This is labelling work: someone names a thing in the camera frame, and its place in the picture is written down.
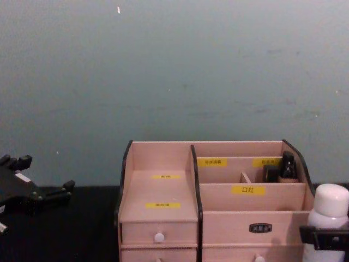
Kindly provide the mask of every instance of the yellow label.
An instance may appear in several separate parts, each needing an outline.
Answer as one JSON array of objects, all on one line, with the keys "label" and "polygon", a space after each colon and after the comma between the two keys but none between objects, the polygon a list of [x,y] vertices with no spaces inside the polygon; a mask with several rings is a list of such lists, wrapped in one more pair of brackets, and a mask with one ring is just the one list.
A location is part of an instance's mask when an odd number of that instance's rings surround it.
[{"label": "yellow label", "polygon": [[180,203],[146,203],[147,209],[179,209]]},{"label": "yellow label", "polygon": [[201,168],[208,166],[227,166],[226,158],[199,158],[197,165]]},{"label": "yellow label", "polygon": [[152,179],[178,179],[180,175],[153,175]]},{"label": "yellow label", "polygon": [[258,186],[233,186],[231,193],[240,195],[265,195],[266,188]]},{"label": "yellow label", "polygon": [[255,158],[252,166],[254,168],[262,168],[264,165],[279,165],[281,158]]}]

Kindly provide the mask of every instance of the wooden desk organizer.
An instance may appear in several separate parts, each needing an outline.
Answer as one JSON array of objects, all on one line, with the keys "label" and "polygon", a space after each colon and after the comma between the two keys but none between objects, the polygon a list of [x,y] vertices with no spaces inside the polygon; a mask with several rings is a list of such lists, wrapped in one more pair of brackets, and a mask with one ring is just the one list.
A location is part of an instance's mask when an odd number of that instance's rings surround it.
[{"label": "wooden desk organizer", "polygon": [[[263,183],[263,165],[284,151],[299,183]],[[115,213],[119,259],[301,262],[299,226],[313,202],[305,161],[285,140],[130,141]]]}]

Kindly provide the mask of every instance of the white drawer knob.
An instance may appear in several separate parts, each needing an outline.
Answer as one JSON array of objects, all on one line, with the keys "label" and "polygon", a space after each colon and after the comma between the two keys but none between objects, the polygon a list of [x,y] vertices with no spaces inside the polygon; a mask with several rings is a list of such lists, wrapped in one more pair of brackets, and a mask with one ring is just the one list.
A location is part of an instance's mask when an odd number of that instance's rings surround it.
[{"label": "white drawer knob", "polygon": [[260,255],[256,256],[255,262],[266,262],[266,260],[264,259],[264,257],[261,257]]},{"label": "white drawer knob", "polygon": [[163,233],[157,233],[155,236],[154,236],[154,240],[156,243],[161,243],[165,240],[165,236]]}]

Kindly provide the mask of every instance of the teal wall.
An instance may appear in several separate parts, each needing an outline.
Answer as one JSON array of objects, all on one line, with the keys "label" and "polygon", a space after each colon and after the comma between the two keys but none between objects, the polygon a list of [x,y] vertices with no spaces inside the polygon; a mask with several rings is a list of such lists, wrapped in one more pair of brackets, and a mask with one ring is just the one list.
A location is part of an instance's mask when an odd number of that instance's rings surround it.
[{"label": "teal wall", "polygon": [[338,0],[1,0],[0,152],[33,155],[40,185],[110,185],[129,139],[286,138],[315,182],[348,180],[348,14]]}]

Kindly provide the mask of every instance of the white bottle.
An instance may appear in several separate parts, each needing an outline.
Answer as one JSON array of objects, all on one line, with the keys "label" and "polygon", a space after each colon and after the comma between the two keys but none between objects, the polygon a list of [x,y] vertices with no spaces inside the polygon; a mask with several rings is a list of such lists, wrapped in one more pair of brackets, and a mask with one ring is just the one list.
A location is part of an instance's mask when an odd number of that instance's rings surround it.
[{"label": "white bottle", "polygon": [[[315,193],[314,209],[310,211],[308,225],[317,228],[340,228],[347,224],[349,191],[337,184],[322,184]],[[314,245],[305,244],[303,262],[344,262],[344,251],[316,251]]]}]

